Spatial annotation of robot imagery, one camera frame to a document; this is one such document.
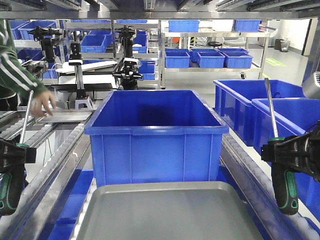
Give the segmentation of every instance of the metal rod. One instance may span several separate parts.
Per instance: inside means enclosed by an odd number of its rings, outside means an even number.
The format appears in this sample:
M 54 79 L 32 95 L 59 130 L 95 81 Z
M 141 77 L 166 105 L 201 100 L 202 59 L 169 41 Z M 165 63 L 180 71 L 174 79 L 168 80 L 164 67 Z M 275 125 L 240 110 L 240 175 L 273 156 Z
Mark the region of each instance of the metal rod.
M 274 109 L 274 103 L 272 102 L 272 95 L 271 95 L 271 87 L 270 87 L 270 81 L 269 78 L 264 79 L 266 92 L 268 94 L 268 101 L 269 101 L 269 109 L 270 109 L 270 115 L 271 115 L 271 121 L 272 121 L 272 128 L 273 128 L 273 134 L 274 137 L 279 137 L 278 135 L 278 129 L 277 129 L 277 123 L 276 123 L 276 117 L 275 117 L 275 109 Z
M 32 102 L 33 96 L 34 96 L 34 91 L 31 90 L 29 93 L 28 105 L 26 106 L 25 117 L 24 117 L 24 122 L 23 122 L 20 142 L 19 142 L 21 144 L 23 144 L 25 141 L 26 129 L 27 129 L 27 124 L 28 124 L 28 119 L 29 119 L 29 114 L 30 114 L 30 107 L 31 107 L 31 102 Z

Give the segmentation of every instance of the white stripe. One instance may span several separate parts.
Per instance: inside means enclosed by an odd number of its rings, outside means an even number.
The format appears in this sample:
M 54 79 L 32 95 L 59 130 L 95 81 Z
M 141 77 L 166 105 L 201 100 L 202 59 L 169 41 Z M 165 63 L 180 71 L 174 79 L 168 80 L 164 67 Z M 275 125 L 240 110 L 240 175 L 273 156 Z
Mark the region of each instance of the white stripe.
M 13 76 L 3 64 L 0 64 L 0 69 L 13 81 L 15 81 L 16 84 L 18 84 L 20 87 L 22 87 L 26 91 L 30 91 L 30 88 L 28 88 L 24 83 L 22 83 L 19 79 L 17 79 L 15 76 Z
M 1 37 L 2 37 L 2 43 L 3 43 L 3 45 L 7 45 L 8 39 L 5 37 L 5 35 L 3 35 L 2 32 L 0 32 L 0 35 L 1 35 Z
M 14 93 L 14 94 L 12 94 L 11 96 L 2 97 L 2 98 L 0 98 L 0 100 L 2 100 L 2 99 L 10 99 L 10 98 L 13 98 L 15 95 L 17 95 L 17 94 Z
M 6 52 L 3 53 L 2 55 L 4 59 L 6 60 L 6 63 L 13 69 L 15 70 L 29 85 L 34 86 L 35 88 L 38 86 L 36 82 L 31 81 L 16 65 L 14 65 L 10 59 L 9 56 Z
M 8 29 L 7 29 L 7 21 L 4 20 L 4 33 L 5 33 L 5 38 L 6 38 L 6 42 L 8 41 L 9 39 L 9 33 L 8 33 Z

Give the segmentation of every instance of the blue storage crate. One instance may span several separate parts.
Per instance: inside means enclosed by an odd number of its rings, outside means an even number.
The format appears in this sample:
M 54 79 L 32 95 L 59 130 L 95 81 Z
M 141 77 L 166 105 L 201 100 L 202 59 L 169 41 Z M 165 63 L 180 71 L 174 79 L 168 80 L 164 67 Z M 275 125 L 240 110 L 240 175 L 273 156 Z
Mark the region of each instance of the blue storage crate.
M 191 54 L 188 48 L 166 48 L 165 52 L 183 52 L 188 53 L 189 55 Z
M 169 32 L 197 33 L 199 23 L 199 20 L 169 20 Z
M 254 99 L 255 127 L 253 147 L 261 153 L 261 147 L 273 137 L 268 99 Z M 273 106 L 278 134 L 281 137 L 302 135 L 320 119 L 320 99 L 274 99 Z M 304 173 L 296 173 L 298 195 L 308 209 L 320 219 L 320 183 Z
M 198 64 L 200 68 L 222 69 L 224 67 L 225 56 L 217 51 L 198 53 Z
M 21 59 L 22 62 L 25 62 L 27 60 L 41 60 L 44 56 L 42 55 L 41 50 L 36 49 L 22 49 L 17 53 L 18 59 Z
M 75 224 L 78 215 L 81 211 L 82 205 L 85 202 L 87 193 L 85 194 L 71 194 L 67 199 L 64 208 L 57 220 L 58 224 Z
M 24 40 L 33 40 L 34 36 L 32 34 L 28 34 L 29 31 L 35 29 L 36 27 L 42 27 L 42 28 L 56 28 L 56 22 L 50 21 L 50 20 L 35 20 L 31 21 L 21 27 L 18 28 L 18 30 L 21 33 L 22 39 Z
M 119 24 L 146 24 L 147 20 L 117 20 Z
M 214 181 L 228 130 L 191 90 L 111 92 L 84 128 L 98 187 Z
M 154 80 L 156 76 L 156 62 L 149 60 L 140 60 L 142 66 L 139 73 L 143 74 L 143 80 Z
M 148 39 L 146 34 L 137 34 L 133 39 L 133 44 L 140 44 L 141 46 L 133 46 L 133 51 L 138 51 L 141 54 L 146 54 L 148 50 Z
M 44 74 L 43 74 L 44 79 L 57 79 L 58 74 L 55 69 L 48 69 Z
M 198 52 L 217 52 L 214 48 L 192 48 L 190 51 L 191 62 L 198 62 Z
M 83 60 L 83 64 L 94 64 L 104 62 L 105 60 Z
M 10 20 L 10 27 L 12 30 L 13 39 L 21 39 L 19 28 L 29 23 L 29 20 Z
M 183 68 L 186 69 L 190 64 L 190 55 L 184 51 L 167 51 L 165 52 L 166 68 Z
M 215 80 L 215 111 L 247 146 L 253 146 L 256 122 L 252 99 L 267 98 L 264 80 Z M 304 97 L 301 86 L 270 80 L 273 98 Z
M 234 29 L 239 32 L 257 32 L 261 20 L 242 19 L 235 20 Z
M 244 52 L 224 52 L 225 66 L 229 69 L 251 68 L 253 56 Z
M 94 178 L 94 171 L 92 169 L 82 170 L 78 177 L 71 194 L 87 194 Z
M 110 30 L 93 30 L 89 35 L 104 35 L 106 46 L 112 44 L 112 32 Z
M 83 53 L 105 53 L 107 41 L 105 35 L 87 35 L 81 42 L 81 52 Z
M 217 49 L 221 53 L 230 53 L 230 52 L 237 52 L 237 53 L 245 53 L 248 54 L 249 51 L 247 49 L 241 47 L 222 47 Z
M 56 224 L 48 240 L 68 240 L 74 230 L 74 224 Z

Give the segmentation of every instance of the white wall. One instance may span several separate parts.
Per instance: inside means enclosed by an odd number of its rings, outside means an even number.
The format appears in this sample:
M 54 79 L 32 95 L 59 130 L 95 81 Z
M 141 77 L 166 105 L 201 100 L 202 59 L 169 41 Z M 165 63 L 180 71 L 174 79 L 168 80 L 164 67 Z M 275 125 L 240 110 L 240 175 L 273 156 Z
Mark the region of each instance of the white wall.
M 290 40 L 290 47 L 302 50 L 306 39 L 309 19 L 282 20 L 279 33 L 282 39 Z

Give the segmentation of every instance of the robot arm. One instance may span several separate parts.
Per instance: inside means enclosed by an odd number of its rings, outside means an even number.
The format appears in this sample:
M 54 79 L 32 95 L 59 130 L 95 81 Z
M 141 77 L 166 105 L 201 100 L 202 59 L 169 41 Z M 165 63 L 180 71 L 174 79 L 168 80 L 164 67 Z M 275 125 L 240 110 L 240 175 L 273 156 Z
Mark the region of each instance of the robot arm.
M 116 65 L 112 75 L 116 79 L 120 79 L 124 90 L 137 90 L 137 80 L 142 80 L 143 75 L 138 73 L 141 62 L 133 58 L 133 37 L 136 31 L 124 26 L 117 32 L 120 34 L 119 39 L 123 46 L 124 58 Z

